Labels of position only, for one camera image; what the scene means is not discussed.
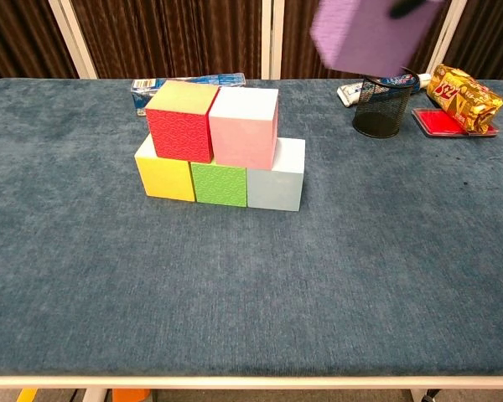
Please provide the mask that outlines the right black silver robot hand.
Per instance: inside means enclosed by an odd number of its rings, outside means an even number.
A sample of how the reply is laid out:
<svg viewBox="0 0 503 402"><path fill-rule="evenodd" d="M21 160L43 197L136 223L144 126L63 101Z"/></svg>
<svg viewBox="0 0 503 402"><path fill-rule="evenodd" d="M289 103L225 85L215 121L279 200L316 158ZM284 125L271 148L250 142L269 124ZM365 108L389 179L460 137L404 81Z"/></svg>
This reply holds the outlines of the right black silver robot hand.
<svg viewBox="0 0 503 402"><path fill-rule="evenodd" d="M400 19L414 12L430 0L394 0L389 8L389 17L391 19Z"/></svg>

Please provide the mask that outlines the purple foam cube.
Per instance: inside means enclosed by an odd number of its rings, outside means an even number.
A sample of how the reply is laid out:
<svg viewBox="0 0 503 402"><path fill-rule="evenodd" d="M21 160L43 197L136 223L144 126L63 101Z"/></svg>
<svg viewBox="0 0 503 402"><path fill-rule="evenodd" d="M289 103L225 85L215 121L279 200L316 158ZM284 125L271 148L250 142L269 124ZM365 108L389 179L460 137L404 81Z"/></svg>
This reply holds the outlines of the purple foam cube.
<svg viewBox="0 0 503 402"><path fill-rule="evenodd" d="M323 65L336 71L390 77L409 62L444 0L430 0L391 19L394 0L319 0L310 36Z"/></svg>

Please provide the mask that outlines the pink foam cube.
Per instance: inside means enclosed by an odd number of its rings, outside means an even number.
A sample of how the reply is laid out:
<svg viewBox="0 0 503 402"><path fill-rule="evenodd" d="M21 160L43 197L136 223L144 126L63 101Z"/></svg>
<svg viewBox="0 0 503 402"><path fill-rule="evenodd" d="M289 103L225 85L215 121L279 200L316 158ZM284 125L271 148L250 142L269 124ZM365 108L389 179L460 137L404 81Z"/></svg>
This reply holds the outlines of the pink foam cube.
<svg viewBox="0 0 503 402"><path fill-rule="evenodd" d="M277 89L222 87L209 112L215 161L269 170L277 141Z"/></svg>

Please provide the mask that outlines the light blue foam cube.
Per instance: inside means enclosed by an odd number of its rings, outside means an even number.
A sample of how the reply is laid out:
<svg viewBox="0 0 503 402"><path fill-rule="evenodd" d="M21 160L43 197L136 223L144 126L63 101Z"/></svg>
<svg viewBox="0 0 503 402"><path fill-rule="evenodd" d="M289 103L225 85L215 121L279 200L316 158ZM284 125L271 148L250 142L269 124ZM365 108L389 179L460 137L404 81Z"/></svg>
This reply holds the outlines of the light blue foam cube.
<svg viewBox="0 0 503 402"><path fill-rule="evenodd" d="M272 168L246 171L248 207L299 211L305 169L305 148L304 139L279 137Z"/></svg>

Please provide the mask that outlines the red foam cube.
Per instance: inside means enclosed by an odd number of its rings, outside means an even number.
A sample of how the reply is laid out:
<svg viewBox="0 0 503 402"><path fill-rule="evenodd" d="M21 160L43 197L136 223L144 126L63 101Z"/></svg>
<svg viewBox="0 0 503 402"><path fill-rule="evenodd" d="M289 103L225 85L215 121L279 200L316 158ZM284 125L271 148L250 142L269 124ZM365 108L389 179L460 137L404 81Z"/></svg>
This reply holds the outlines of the red foam cube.
<svg viewBox="0 0 503 402"><path fill-rule="evenodd" d="M168 80L146 105L148 129L159 157L211 162L209 112L216 85Z"/></svg>

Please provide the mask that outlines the yellow foam cube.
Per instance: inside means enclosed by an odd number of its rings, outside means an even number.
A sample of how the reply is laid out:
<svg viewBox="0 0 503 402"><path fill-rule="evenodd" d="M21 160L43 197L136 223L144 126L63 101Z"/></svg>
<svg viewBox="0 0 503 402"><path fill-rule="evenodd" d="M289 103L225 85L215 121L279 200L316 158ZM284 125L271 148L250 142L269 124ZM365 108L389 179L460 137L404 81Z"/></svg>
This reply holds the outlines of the yellow foam cube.
<svg viewBox="0 0 503 402"><path fill-rule="evenodd" d="M195 201L189 162L159 157L151 134L137 149L134 159L147 196Z"/></svg>

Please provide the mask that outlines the green foam cube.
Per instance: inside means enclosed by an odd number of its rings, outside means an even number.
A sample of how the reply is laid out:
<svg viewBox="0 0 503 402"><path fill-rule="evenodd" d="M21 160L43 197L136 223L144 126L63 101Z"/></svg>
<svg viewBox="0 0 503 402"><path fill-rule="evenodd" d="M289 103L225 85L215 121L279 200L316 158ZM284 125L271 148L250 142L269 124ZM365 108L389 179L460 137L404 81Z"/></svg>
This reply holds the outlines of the green foam cube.
<svg viewBox="0 0 503 402"><path fill-rule="evenodd" d="M247 206L246 169L211 163L190 164L196 201L203 204Z"/></svg>

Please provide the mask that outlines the dark brown pleated curtain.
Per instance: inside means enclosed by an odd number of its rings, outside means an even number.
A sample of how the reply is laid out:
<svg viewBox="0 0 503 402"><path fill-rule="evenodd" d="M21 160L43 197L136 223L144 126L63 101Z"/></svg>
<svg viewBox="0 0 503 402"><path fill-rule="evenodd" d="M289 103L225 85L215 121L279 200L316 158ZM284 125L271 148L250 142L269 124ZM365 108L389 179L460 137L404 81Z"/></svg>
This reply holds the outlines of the dark brown pleated curtain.
<svg viewBox="0 0 503 402"><path fill-rule="evenodd" d="M503 0L467 0L443 63L477 80L503 80Z"/></svg>
<svg viewBox="0 0 503 402"><path fill-rule="evenodd" d="M425 36L406 64L423 73L428 67L452 0L444 0ZM326 68L309 35L319 0L285 0L281 77L283 79L355 79L359 75Z"/></svg>
<svg viewBox="0 0 503 402"><path fill-rule="evenodd" d="M77 76L48 0L0 0L0 78Z"/></svg>
<svg viewBox="0 0 503 402"><path fill-rule="evenodd" d="M262 0L71 0L101 79L261 76Z"/></svg>

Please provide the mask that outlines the white blue toothpaste tube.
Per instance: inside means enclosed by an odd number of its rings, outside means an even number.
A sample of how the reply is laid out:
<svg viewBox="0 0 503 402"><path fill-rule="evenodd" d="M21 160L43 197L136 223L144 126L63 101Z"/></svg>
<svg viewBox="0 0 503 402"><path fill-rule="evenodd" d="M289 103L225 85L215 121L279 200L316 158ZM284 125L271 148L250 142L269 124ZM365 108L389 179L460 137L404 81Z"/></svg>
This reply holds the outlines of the white blue toothpaste tube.
<svg viewBox="0 0 503 402"><path fill-rule="evenodd" d="M387 98L405 85L410 85L412 93L417 93L428 86L431 78L432 76L428 73L416 75L407 73L390 78L373 77L371 81L364 80L360 83L341 85L337 89L337 95L343 105L349 107L359 102L362 91L364 91L364 101L368 101L373 95Z"/></svg>

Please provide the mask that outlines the gold snack package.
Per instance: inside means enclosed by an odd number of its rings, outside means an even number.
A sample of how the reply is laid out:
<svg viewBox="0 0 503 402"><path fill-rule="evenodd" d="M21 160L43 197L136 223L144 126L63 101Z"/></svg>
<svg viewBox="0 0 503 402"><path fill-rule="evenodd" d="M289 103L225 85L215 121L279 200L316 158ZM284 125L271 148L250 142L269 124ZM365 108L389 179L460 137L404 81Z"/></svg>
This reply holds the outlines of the gold snack package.
<svg viewBox="0 0 503 402"><path fill-rule="evenodd" d="M427 94L468 133L485 134L503 99L463 70L439 64Z"/></svg>

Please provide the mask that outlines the black mesh pen cup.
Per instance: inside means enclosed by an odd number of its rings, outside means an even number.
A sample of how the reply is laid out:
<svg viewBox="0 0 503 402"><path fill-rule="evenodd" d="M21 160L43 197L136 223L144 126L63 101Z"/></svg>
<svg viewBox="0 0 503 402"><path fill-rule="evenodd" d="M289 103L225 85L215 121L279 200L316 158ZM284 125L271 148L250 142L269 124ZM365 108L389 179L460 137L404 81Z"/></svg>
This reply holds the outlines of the black mesh pen cup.
<svg viewBox="0 0 503 402"><path fill-rule="evenodd" d="M402 71L402 75L389 78L364 77L352 120L360 134L389 138L399 132L408 100L420 88L415 72L406 67Z"/></svg>

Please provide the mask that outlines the red ink pad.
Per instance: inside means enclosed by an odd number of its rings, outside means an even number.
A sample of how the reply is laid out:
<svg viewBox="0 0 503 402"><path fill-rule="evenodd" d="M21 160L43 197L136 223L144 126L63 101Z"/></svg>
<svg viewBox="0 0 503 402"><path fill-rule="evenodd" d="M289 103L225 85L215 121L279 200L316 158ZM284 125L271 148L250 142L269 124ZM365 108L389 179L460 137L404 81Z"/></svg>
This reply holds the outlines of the red ink pad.
<svg viewBox="0 0 503 402"><path fill-rule="evenodd" d="M427 137L495 137L500 132L495 126L490 126L485 133L466 131L454 118L441 109L414 108L412 117Z"/></svg>

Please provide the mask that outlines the blue cookie package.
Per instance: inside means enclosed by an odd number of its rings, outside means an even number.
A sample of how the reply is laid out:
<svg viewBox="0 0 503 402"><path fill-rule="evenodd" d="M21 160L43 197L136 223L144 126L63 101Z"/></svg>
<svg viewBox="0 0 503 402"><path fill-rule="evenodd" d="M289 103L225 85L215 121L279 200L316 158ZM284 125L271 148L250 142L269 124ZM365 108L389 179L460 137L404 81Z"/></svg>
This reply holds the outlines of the blue cookie package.
<svg viewBox="0 0 503 402"><path fill-rule="evenodd" d="M168 80L228 87L243 87L246 85L246 77L243 73L201 75L196 77L179 78L135 79L131 85L131 95L138 116L146 116L146 105Z"/></svg>

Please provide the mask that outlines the orange object under table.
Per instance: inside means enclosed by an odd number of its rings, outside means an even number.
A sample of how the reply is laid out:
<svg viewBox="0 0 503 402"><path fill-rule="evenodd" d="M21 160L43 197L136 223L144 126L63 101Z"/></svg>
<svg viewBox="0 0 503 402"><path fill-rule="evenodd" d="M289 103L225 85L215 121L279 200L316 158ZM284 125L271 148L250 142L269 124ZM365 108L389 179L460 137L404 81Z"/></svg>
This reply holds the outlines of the orange object under table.
<svg viewBox="0 0 503 402"><path fill-rule="evenodd" d="M112 389L112 402L143 402L151 394L150 389Z"/></svg>

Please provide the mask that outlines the white partition post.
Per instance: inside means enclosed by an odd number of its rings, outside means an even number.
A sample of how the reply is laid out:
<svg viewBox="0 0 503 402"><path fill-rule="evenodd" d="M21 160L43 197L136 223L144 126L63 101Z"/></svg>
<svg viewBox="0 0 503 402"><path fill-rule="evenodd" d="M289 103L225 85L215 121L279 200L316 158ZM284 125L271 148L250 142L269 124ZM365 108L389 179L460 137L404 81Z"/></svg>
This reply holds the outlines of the white partition post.
<svg viewBox="0 0 503 402"><path fill-rule="evenodd" d="M433 53L426 68L428 74L433 73L436 66L443 63L467 2L468 0L451 0Z"/></svg>
<svg viewBox="0 0 503 402"><path fill-rule="evenodd" d="M96 80L98 74L71 0L47 1L77 74L81 79Z"/></svg>
<svg viewBox="0 0 503 402"><path fill-rule="evenodd" d="M285 0L262 0L261 79L280 80Z"/></svg>

